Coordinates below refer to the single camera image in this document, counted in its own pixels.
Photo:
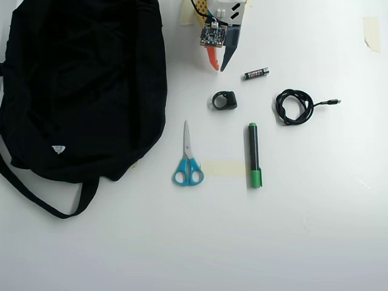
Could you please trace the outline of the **dark navy gripper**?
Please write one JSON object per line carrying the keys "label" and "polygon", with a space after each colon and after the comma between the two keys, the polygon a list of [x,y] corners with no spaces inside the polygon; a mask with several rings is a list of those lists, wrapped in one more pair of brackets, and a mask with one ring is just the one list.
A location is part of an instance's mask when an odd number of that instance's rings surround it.
{"label": "dark navy gripper", "polygon": [[[229,25],[226,31],[226,47],[223,56],[223,61],[220,71],[223,72],[233,54],[235,53],[240,36],[241,26],[240,25]],[[219,70],[219,64],[216,54],[216,47],[206,47],[209,62],[215,70]]]}

